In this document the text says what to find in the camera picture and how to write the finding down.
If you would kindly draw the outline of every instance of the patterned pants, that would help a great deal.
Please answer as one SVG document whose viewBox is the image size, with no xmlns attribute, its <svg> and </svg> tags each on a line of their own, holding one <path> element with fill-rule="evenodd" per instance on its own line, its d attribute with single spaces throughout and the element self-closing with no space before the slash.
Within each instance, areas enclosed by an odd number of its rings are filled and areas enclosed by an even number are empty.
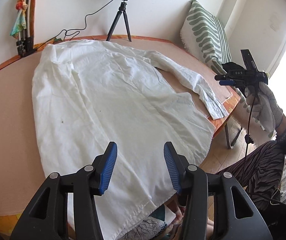
<svg viewBox="0 0 286 240">
<path fill-rule="evenodd" d="M 269 141 L 252 151 L 246 157 L 245 173 L 242 187 L 247 186 L 247 193 L 259 193 L 271 197 L 279 188 L 285 155 L 276 141 Z M 241 183 L 244 159 L 219 171 L 221 175 L 225 171 L 230 172 Z M 264 211 L 269 201 L 255 195 L 250 195 L 251 200 L 259 211 Z"/>
</svg>

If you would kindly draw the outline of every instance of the wrist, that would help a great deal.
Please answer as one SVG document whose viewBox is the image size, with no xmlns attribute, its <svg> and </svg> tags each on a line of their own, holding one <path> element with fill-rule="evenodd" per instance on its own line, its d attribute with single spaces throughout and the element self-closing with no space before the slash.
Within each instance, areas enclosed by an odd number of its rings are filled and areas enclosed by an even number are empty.
<svg viewBox="0 0 286 240">
<path fill-rule="evenodd" d="M 286 130 L 286 116 L 283 114 L 282 120 L 279 126 L 276 128 L 276 132 L 278 136 L 281 136 Z"/>
</svg>

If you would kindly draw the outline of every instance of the green and white striped pillow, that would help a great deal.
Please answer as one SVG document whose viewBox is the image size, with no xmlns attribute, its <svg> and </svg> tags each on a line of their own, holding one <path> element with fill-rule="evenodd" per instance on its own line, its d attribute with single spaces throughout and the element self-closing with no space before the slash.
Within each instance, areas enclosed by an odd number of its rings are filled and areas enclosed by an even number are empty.
<svg viewBox="0 0 286 240">
<path fill-rule="evenodd" d="M 181 29 L 185 49 L 216 74 L 225 74 L 222 63 L 231 61 L 222 22 L 206 11 L 196 0 Z"/>
</svg>

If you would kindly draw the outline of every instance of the white glove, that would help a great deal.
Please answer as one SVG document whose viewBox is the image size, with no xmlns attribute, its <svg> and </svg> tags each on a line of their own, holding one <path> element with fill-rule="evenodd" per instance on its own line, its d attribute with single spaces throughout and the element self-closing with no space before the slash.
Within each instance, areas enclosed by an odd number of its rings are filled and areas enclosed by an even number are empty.
<svg viewBox="0 0 286 240">
<path fill-rule="evenodd" d="M 277 128 L 283 117 L 283 110 L 278 106 L 273 92 L 264 82 L 259 83 L 258 98 L 254 102 L 252 117 L 259 120 L 265 130 L 272 132 Z M 254 87 L 245 89 L 246 104 L 252 105 Z"/>
</svg>

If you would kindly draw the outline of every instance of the white wall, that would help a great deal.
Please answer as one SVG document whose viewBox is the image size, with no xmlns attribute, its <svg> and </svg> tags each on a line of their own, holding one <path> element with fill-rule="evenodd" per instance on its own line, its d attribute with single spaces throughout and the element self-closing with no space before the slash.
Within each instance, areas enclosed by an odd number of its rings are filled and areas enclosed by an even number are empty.
<svg viewBox="0 0 286 240">
<path fill-rule="evenodd" d="M 110 0 L 36 0 L 35 43 L 57 35 L 62 29 L 83 28 L 84 16 Z M 180 42 L 179 31 L 190 7 L 190 0 L 129 0 L 127 14 L 132 35 L 150 36 Z M 217 15 L 223 0 L 198 0 Z M 80 36 L 107 34 L 121 0 L 87 18 L 88 27 Z M 9 36 L 16 18 L 16 0 L 0 0 L 0 63 L 17 54 Z M 114 34 L 126 34 L 121 18 Z"/>
<path fill-rule="evenodd" d="M 228 42 L 235 63 L 244 66 L 240 49 L 249 49 L 266 71 L 286 42 L 286 0 L 247 0 Z"/>
</svg>

